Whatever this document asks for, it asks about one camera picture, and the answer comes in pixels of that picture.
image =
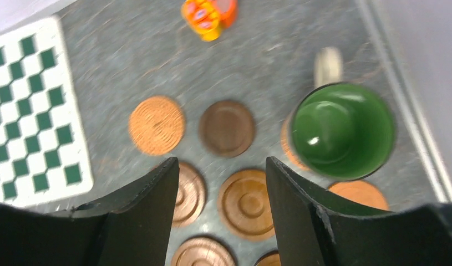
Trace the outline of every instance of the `green and white checkered board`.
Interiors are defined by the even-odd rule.
[[[0,202],[28,207],[92,185],[59,20],[0,36]]]

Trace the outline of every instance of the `gray table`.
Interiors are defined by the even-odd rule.
[[[374,89],[397,118],[395,150],[367,180],[386,195],[394,211],[436,201],[352,0],[242,0],[236,23],[212,43],[202,42],[186,26],[181,4],[181,0],[78,0],[58,13],[95,185],[86,195],[34,210],[51,212],[96,199],[177,156],[203,174],[208,195],[203,213],[192,225],[172,230],[166,263],[185,239],[207,234],[229,246],[239,265],[253,265],[276,249],[275,239],[249,242],[235,237],[217,215],[216,197],[228,176],[243,168],[264,168],[267,156],[278,157],[323,187],[332,183],[293,165],[280,145],[282,123],[312,90],[314,55],[326,46],[342,51],[345,80]],[[128,117],[137,104],[158,94],[181,105],[186,132],[170,154],[150,157],[134,147]],[[197,135],[202,113],[222,99],[243,102],[256,120],[253,145],[236,158],[208,153]]]

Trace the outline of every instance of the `yellow toy part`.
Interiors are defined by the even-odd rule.
[[[205,42],[219,38],[222,33],[220,15],[207,0],[186,0],[181,13],[187,24]]]

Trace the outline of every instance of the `white mug handle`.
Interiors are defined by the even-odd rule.
[[[314,86],[319,88],[343,80],[343,62],[340,51],[325,47],[316,56],[314,63]]]

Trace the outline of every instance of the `cork coaster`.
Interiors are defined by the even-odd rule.
[[[265,172],[242,170],[222,184],[217,208],[224,224],[237,236],[262,241],[275,234]]]
[[[218,101],[203,113],[200,120],[203,144],[222,157],[236,157],[252,145],[255,124],[247,107],[231,101]]]
[[[278,253],[267,255],[259,260],[255,266],[281,266],[280,255]]]
[[[235,266],[227,249],[216,241],[198,237],[184,242],[174,253],[172,266]]]
[[[304,165],[301,160],[298,159],[298,157],[296,157],[296,155],[294,155],[293,151],[291,150],[290,146],[288,145],[288,122],[289,122],[289,118],[287,118],[284,123],[283,123],[283,127],[281,128],[281,147],[283,148],[283,151],[285,152],[285,155],[288,157],[288,159],[295,164],[296,166],[298,166],[299,168],[301,168],[302,170],[306,170],[308,171],[309,168],[307,168],[306,165]]]
[[[186,162],[180,162],[179,166],[179,190],[172,227],[184,227],[195,221],[206,201],[205,185],[198,171]]]
[[[185,132],[185,118],[176,102],[165,96],[147,98],[129,117],[129,134],[142,152],[160,156],[171,151]]]
[[[389,210],[389,205],[382,192],[363,180],[337,182],[332,184],[328,190],[362,205],[385,211]]]

